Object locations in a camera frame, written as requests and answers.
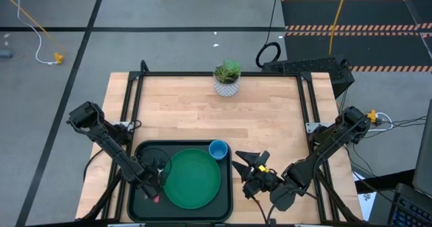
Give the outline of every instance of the white cable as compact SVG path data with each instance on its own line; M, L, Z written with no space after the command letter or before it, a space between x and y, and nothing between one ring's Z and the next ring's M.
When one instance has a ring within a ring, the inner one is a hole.
M390 127L389 127L389 128L384 128L384 129L369 129L368 132L383 132L383 131L386 131L386 130L393 129L393 122L392 122L392 119L390 119L389 116L387 116L387 115L386 115L385 113L383 113L383 112L377 112L377 113L376 113L376 117L377 117L377 118L378 118L378 115L383 115L383 116L385 116L385 117L389 120Z
M18 3L18 12L17 12L17 14L16 14L16 17L18 18L18 20L19 20L21 23L23 23L23 24L29 26L31 29L33 29L33 31L34 31L34 32L37 34L37 36L39 37L39 46L38 46L38 49L36 50L36 53L34 54L34 57L36 58L37 61L41 62L42 64L48 64L48 65L57 64L56 61L41 61L41 60L38 58L39 50L40 50L41 47L42 47L42 37L41 37L41 35L37 32L37 30L36 30L33 26L31 26L31 25L29 25L28 23L26 23L26 22L24 22L24 21L21 20L21 18L20 18L20 7L21 7L21 1L20 1L20 0L17 0L17 3Z

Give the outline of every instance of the succulent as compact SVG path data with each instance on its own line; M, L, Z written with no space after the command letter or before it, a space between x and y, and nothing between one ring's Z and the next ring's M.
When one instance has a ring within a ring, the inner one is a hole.
M223 61L223 64L216 67L215 77L223 84L231 84L237 81L240 76L240 64L238 61Z

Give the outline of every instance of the gray floor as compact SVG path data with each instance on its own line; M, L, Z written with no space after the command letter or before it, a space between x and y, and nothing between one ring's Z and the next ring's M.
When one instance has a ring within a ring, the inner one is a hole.
M43 26L83 27L95 1L22 0L22 6ZM273 0L103 0L95 26L267 26L272 4ZM274 25L283 26L280 4L276 7ZM1 0L0 26L22 26L16 20L16 9L7 0ZM0 176L6 179L0 184L0 225L13 226L83 34L52 33L67 50L61 66L35 61L38 40L34 33L13 32L4 38L5 34L0 33L0 49L10 49L15 56L0 60L0 162L7 166L0 170ZM271 33L269 40L283 46L281 35ZM265 38L264 32L92 33L27 224L74 219L90 143L63 122L67 112L84 101L102 103L111 72L136 70L141 59L153 71L211 71L223 59L237 59L244 70L258 71L254 59ZM44 37L40 57L51 60L55 51ZM268 51L263 61L271 56L272 51ZM348 91L346 105L364 111L376 109L394 120L426 114L432 98L430 73L354 76L356 82ZM407 170L415 165L421 131L421 126L398 128L364 140L356 149L376 175ZM354 153L351 155L365 166Z

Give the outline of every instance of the green plate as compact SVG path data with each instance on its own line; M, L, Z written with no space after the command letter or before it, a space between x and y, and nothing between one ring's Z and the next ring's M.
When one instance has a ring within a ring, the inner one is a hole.
M183 150L171 158L171 165L163 189L172 203L184 209L197 209L215 197L221 185L221 170L208 153Z

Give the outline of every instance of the black tray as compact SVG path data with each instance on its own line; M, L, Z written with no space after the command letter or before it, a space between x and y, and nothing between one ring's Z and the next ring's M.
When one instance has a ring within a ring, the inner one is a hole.
M136 149L135 156L141 154L144 148L158 148L164 150L168 156L185 149L200 149L209 153L209 145L213 140L199 141L145 141ZM146 156L160 151L150 150ZM182 209L174 205L164 192L161 193L159 203L144 200L142 190L130 187L128 200L128 215L135 222L223 222L231 215L233 209L231 149L225 158L217 161L221 168L221 186L215 198L206 206L198 209Z

